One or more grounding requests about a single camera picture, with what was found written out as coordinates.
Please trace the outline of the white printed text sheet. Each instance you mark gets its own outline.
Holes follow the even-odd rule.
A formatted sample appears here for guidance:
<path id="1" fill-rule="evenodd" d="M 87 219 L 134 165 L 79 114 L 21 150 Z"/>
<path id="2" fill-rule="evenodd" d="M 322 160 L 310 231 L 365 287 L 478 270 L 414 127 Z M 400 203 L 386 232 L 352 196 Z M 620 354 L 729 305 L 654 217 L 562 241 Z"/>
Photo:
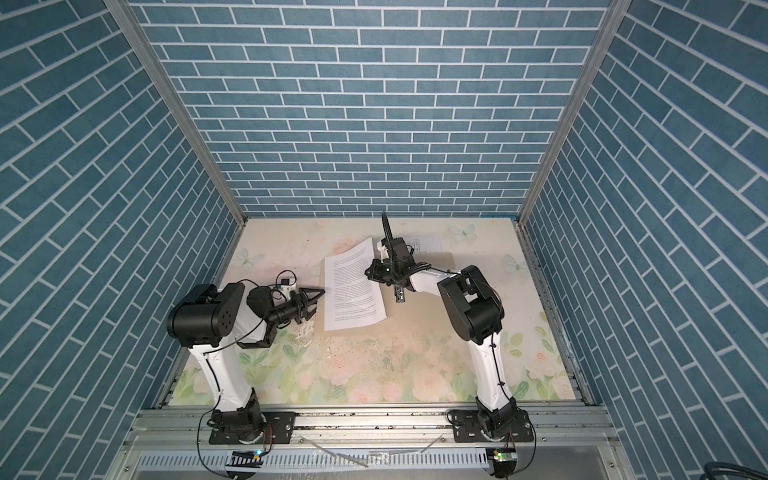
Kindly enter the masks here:
<path id="1" fill-rule="evenodd" d="M 365 274 L 374 260 L 371 238 L 324 259 L 325 331 L 368 327 L 387 318 L 379 284 Z"/>

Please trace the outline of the aluminium right corner post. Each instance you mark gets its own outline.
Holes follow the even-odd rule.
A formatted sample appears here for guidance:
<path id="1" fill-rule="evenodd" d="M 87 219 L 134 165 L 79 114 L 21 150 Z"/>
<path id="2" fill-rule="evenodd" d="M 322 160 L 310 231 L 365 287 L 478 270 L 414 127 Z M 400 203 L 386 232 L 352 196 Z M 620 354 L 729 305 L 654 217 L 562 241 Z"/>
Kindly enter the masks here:
<path id="1" fill-rule="evenodd" d="M 605 17 L 598 28 L 595 42 L 585 58 L 573 91 L 566 102 L 557 127 L 551 137 L 547 150 L 542 156 L 541 163 L 532 178 L 531 186 L 520 208 L 518 223 L 521 226 L 528 222 L 533 213 L 547 178 L 558 160 L 558 155 L 630 5 L 630 0 L 616 0 L 612 1 L 609 5 Z"/>

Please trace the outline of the aluminium left corner post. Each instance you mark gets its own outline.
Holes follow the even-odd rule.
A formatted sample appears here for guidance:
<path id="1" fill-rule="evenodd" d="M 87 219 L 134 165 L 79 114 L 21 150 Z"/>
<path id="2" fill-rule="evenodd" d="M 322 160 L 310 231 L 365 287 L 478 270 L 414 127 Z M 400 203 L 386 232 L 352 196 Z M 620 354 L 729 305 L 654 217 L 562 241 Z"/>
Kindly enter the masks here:
<path id="1" fill-rule="evenodd" d="M 187 111 L 176 87 L 163 67 L 129 2 L 123 0 L 105 0 L 104 4 L 133 49 L 169 112 L 175 119 L 184 138 L 188 141 L 199 162 L 209 175 L 216 190 L 228 207 L 231 216 L 239 227 L 243 227 L 247 222 L 246 214 L 236 200 L 234 193 L 229 187 L 202 135 Z"/>

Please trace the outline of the aluminium front rail frame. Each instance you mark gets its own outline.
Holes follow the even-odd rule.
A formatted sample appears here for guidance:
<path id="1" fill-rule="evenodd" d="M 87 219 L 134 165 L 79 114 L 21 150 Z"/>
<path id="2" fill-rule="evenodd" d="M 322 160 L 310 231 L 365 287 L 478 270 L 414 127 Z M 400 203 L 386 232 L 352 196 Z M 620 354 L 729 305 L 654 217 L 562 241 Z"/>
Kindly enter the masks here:
<path id="1" fill-rule="evenodd" d="M 525 403 L 533 441 L 455 439 L 450 404 L 272 406 L 277 444 L 211 445 L 200 408 L 143 410 L 109 479 L 486 479 L 509 447 L 516 479 L 631 479 L 603 407 Z"/>

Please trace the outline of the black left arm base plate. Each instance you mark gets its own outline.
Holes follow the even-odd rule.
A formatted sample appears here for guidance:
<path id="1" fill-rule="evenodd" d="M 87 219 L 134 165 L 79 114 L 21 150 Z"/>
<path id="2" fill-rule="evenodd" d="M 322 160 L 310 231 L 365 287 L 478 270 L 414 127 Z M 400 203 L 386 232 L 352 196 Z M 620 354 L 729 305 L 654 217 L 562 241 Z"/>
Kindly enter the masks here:
<path id="1" fill-rule="evenodd" d="M 267 411 L 262 413 L 262 426 L 257 428 L 254 438 L 243 439 L 234 427 L 225 426 L 222 422 L 207 420 L 206 426 L 211 429 L 209 443 L 212 445 L 287 445 L 291 442 L 297 413 L 292 411 Z"/>

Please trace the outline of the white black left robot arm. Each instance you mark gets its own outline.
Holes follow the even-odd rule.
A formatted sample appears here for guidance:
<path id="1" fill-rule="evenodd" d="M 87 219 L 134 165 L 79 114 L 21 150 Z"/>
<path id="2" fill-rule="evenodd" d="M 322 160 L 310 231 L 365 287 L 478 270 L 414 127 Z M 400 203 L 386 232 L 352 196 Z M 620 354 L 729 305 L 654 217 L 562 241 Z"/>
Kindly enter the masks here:
<path id="1" fill-rule="evenodd" d="M 255 388 L 245 378 L 238 349 L 267 349 L 277 332 L 312 319 L 325 294 L 284 280 L 271 285 L 240 281 L 219 289 L 194 286 L 167 319 L 171 338 L 189 350 L 213 392 L 209 424 L 241 443 L 260 437 L 266 425 Z"/>

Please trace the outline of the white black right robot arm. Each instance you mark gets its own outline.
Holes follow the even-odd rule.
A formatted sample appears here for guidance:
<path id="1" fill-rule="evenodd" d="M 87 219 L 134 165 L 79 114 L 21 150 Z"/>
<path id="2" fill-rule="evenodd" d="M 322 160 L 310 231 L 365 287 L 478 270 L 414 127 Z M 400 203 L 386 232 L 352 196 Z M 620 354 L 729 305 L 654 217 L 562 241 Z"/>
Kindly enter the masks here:
<path id="1" fill-rule="evenodd" d="M 365 270 L 368 279 L 398 290 L 438 296 L 455 333 L 470 350 L 476 376 L 478 422 L 490 439 L 509 433 L 519 408 L 504 376 L 500 333 L 504 309 L 496 291 L 474 265 L 459 272 L 419 262 L 406 269 L 375 259 Z"/>

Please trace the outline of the aluminium corner post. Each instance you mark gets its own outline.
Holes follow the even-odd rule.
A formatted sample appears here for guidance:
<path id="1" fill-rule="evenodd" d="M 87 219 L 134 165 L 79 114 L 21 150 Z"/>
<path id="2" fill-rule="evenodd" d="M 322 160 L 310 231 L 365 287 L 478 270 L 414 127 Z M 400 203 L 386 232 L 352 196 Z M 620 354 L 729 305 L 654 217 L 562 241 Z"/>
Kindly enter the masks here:
<path id="1" fill-rule="evenodd" d="M 630 0 L 616 0 L 612 1 L 609 5 L 605 17 L 598 28 L 595 42 L 585 58 L 573 91 L 566 102 L 557 127 L 551 137 L 547 150 L 542 156 L 541 163 L 532 178 L 531 186 L 520 208 L 518 223 L 521 226 L 528 222 L 533 213 L 547 178 L 558 160 L 558 155 L 630 5 Z"/>
<path id="2" fill-rule="evenodd" d="M 209 175 L 216 190 L 228 207 L 231 216 L 239 227 L 243 227 L 247 222 L 246 214 L 236 200 L 234 193 L 229 187 L 202 135 L 187 111 L 176 87 L 163 67 L 129 2 L 123 0 L 105 0 L 104 4 L 133 49 L 169 112 L 175 119 L 184 138 L 188 141 L 199 162 Z"/>

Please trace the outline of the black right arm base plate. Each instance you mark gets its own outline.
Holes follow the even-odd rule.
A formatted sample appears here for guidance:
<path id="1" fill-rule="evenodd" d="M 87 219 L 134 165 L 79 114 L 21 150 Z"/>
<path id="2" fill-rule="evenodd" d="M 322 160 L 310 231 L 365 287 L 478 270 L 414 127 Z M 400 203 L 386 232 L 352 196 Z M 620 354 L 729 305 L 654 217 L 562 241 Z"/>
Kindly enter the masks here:
<path id="1" fill-rule="evenodd" d="M 533 442 L 535 438 L 528 413 L 522 409 L 507 413 L 452 409 L 446 419 L 456 443 Z"/>

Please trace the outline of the white technical drawing sheet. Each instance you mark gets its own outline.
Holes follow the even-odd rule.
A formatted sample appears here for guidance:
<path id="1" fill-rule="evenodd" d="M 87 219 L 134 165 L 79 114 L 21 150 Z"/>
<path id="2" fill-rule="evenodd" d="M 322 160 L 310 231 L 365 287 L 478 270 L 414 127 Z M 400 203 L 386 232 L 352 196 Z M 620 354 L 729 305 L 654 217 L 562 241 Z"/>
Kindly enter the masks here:
<path id="1" fill-rule="evenodd" d="M 418 254 L 441 253 L 443 251 L 442 239 L 439 236 L 406 236 L 404 240 Z"/>

